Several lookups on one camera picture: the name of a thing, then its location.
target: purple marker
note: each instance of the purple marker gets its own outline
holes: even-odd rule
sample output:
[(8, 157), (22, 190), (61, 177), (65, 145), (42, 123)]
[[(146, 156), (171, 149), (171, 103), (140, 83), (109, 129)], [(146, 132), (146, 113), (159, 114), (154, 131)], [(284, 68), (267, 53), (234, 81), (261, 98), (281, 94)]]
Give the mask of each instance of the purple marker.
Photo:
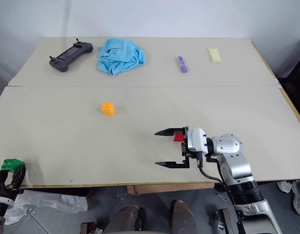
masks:
[(181, 71), (182, 71), (183, 73), (188, 72), (187, 65), (185, 65), (185, 62), (184, 62), (182, 56), (178, 56), (178, 61), (179, 61), (179, 65), (180, 65)]

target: game controller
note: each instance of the game controller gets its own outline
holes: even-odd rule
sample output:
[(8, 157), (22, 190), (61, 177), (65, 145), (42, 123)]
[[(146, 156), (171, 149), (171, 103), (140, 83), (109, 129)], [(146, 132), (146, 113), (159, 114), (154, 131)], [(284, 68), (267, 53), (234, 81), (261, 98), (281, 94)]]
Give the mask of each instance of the game controller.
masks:
[(79, 56), (84, 53), (90, 53), (93, 51), (93, 46), (87, 42), (81, 42), (76, 39), (77, 42), (73, 44), (71, 48), (64, 51), (62, 54), (57, 56), (56, 58), (50, 56), (50, 65), (59, 70), (60, 72), (66, 72), (68, 69), (68, 65), (75, 61)]

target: blue cloth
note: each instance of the blue cloth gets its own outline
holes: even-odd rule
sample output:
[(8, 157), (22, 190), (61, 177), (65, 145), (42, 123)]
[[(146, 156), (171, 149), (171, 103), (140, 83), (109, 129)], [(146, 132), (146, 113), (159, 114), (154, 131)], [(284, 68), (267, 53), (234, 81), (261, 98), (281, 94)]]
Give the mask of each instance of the blue cloth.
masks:
[(111, 38), (99, 47), (97, 67), (112, 75), (145, 65), (145, 54), (131, 40)]

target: orange lego brick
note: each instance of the orange lego brick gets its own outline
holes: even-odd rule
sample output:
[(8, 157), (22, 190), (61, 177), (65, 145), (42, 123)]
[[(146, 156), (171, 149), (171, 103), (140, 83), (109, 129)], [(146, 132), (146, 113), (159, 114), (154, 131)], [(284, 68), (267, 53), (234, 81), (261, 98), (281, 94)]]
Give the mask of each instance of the orange lego brick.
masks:
[(104, 102), (101, 106), (101, 110), (106, 116), (113, 116), (115, 113), (115, 108), (111, 102)]

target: green object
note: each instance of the green object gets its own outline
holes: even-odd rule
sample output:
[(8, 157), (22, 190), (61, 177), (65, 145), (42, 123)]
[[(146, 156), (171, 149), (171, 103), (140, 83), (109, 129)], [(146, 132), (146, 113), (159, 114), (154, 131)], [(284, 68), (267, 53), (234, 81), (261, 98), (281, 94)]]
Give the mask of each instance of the green object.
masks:
[(16, 171), (18, 168), (20, 168), (24, 162), (17, 160), (17, 159), (5, 159), (3, 161), (3, 165), (1, 166), (2, 170), (10, 170), (10, 171)]

